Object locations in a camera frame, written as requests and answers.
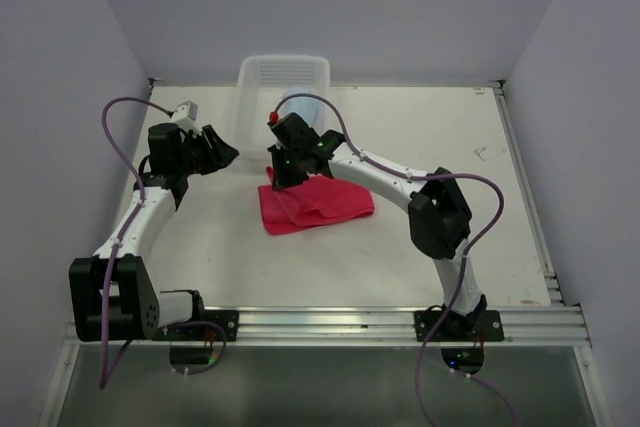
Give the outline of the pink towel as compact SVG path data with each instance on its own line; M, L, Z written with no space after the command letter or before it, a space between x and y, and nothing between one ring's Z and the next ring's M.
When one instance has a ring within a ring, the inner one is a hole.
M271 167L265 173L275 179ZM370 217L376 210L371 192L348 181L318 175L280 191L270 182L258 187L258 195L263 227L272 236Z

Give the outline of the light blue towel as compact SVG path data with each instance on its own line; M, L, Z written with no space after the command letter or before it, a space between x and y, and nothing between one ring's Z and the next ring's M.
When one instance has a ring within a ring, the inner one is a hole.
M310 97L295 97L283 104L279 110L282 116L289 113L299 115L310 127L320 129L324 122L323 105Z

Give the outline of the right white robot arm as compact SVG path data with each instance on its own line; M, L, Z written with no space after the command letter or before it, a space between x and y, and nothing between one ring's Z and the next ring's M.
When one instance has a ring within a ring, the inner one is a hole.
M268 126L277 139L268 148L276 190L302 185L313 176L338 179L363 187L399 207L408 216L413 245L433 260L443 289L443 308L433 316L442 339L469 340L481 327L487 302L479 289L465 249L471 233L471 210L455 180L419 180L411 171L395 175L376 167L363 153L350 150L344 134L318 135L298 114L273 112Z

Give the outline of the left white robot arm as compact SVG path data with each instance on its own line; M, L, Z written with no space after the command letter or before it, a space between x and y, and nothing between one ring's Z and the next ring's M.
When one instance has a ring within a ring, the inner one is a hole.
M76 334L84 342L150 340L171 325L193 340L207 330L200 293L155 289L146 259L186 196L189 178L228 167L239 152L210 125L160 123L149 128L147 141L124 217L101 247L69 268Z

